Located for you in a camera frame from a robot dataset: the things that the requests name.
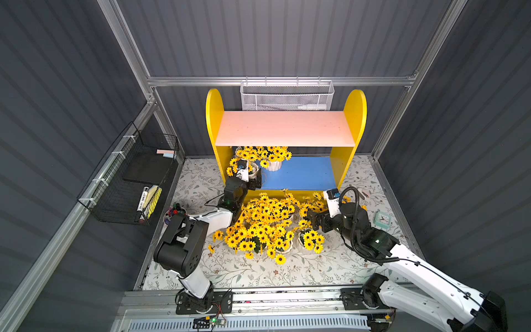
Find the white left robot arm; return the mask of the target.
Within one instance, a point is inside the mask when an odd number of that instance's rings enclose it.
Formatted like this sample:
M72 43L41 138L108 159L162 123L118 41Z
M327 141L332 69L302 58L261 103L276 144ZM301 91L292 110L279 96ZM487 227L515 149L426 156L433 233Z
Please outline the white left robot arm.
M261 172L248 180L230 177L213 211L196 216L178 213L171 218L153 260L177 276L188 296L197 300L211 298L212 283L199 268L206 238L234 225L242 213L247 193L260 189L261 183Z

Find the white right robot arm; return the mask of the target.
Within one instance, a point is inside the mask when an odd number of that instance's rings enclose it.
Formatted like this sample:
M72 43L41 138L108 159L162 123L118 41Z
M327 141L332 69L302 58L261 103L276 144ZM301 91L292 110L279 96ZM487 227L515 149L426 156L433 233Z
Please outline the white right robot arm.
M506 302L500 295L481 292L451 278L388 232L373 227L357 188L333 188L315 197L316 206L307 212L314 231L338 232L344 245L363 260L403 276L420 289L406 289L375 273L360 292L365 307L399 309L441 331L508 330Z

